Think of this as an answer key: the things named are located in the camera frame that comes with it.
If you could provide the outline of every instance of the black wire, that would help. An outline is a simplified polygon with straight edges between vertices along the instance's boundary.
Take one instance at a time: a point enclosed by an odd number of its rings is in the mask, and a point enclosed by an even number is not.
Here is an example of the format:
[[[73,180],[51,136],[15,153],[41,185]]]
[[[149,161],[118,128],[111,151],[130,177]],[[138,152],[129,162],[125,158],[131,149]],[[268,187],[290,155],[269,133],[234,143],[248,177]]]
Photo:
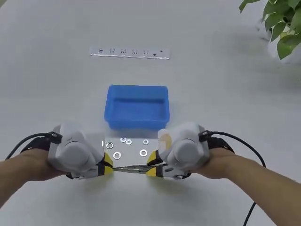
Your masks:
[[[32,138],[35,137],[49,137],[49,133],[36,133],[36,134],[32,134],[26,138],[24,138],[23,140],[21,140],[15,147],[14,149],[9,153],[9,155],[6,157],[5,160],[10,159],[10,157],[16,152],[16,150],[27,140],[30,140]]]
[[[257,155],[257,157],[259,158],[262,166],[266,168],[266,165],[265,165],[265,162],[264,162],[262,156],[255,150],[255,148],[253,148],[251,145],[249,145],[246,141],[244,141],[244,140],[242,140],[242,139],[240,139],[240,138],[238,138],[238,137],[236,137],[236,136],[234,136],[234,135],[232,135],[230,133],[212,131],[212,132],[210,132],[210,135],[224,135],[224,136],[227,136],[227,137],[230,137],[232,139],[235,139],[235,140],[239,141],[240,143],[242,143],[245,146],[247,146],[248,148],[250,148],[251,151],[253,151],[255,153],[255,155]],[[250,218],[250,216],[251,216],[251,214],[252,214],[255,206],[256,206],[256,203],[253,202],[253,204],[252,204],[252,206],[251,206],[251,208],[250,208],[250,210],[249,210],[249,212],[248,212],[248,214],[247,214],[247,216],[245,218],[245,222],[244,222],[243,226],[246,226],[246,224],[248,223],[248,220],[249,220],[249,218]]]

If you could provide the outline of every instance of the blue container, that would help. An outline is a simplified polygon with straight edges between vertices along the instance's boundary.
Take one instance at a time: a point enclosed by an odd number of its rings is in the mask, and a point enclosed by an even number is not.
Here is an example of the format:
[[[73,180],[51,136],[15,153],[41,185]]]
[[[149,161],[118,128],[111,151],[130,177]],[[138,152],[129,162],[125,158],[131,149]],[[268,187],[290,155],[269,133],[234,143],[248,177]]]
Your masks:
[[[111,129],[165,128],[169,121],[167,87],[111,85],[104,119]]]

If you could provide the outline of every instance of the washer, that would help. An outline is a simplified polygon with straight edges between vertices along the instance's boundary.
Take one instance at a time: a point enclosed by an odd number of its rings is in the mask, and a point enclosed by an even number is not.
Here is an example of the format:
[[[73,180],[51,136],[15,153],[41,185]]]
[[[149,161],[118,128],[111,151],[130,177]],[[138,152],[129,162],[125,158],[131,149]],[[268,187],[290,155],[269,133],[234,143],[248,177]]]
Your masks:
[[[112,149],[112,148],[114,147],[114,144],[113,144],[112,142],[108,142],[108,143],[105,145],[105,147],[106,147],[107,149]]]
[[[131,145],[132,144],[132,140],[131,139],[127,139],[126,144],[127,145]]]
[[[140,152],[139,152],[140,156],[141,157],[145,157],[147,156],[147,151],[145,149],[142,149]]]
[[[121,158],[121,153],[120,152],[115,152],[113,154],[113,158],[116,159],[116,160],[120,159]]]
[[[126,137],[120,138],[120,142],[121,142],[121,143],[124,143],[124,142],[126,142],[126,141],[127,141],[127,138],[126,138]]]
[[[143,140],[143,144],[144,145],[148,145],[149,144],[149,140],[148,139]]]

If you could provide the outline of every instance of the white surface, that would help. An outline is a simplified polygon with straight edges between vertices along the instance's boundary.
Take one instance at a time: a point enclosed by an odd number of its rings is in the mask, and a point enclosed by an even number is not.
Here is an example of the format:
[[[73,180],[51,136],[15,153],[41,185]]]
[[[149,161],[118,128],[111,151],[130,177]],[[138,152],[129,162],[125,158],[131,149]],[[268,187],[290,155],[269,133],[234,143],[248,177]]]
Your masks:
[[[300,67],[273,61],[266,42],[257,38],[261,3],[242,15],[239,4],[9,0],[0,9],[0,157],[23,137],[63,121],[109,132],[103,110],[110,84],[167,85],[168,126],[196,121],[238,135],[260,151],[269,168],[301,181]],[[90,57],[89,46],[97,43],[168,47],[172,59]],[[144,162],[142,139],[126,145],[119,138],[112,139],[110,150],[122,153],[116,165]],[[91,181],[60,177],[26,184],[0,211],[0,224],[239,226],[251,203],[229,181],[201,176],[183,181],[125,173]],[[256,207],[248,225],[273,223]]]

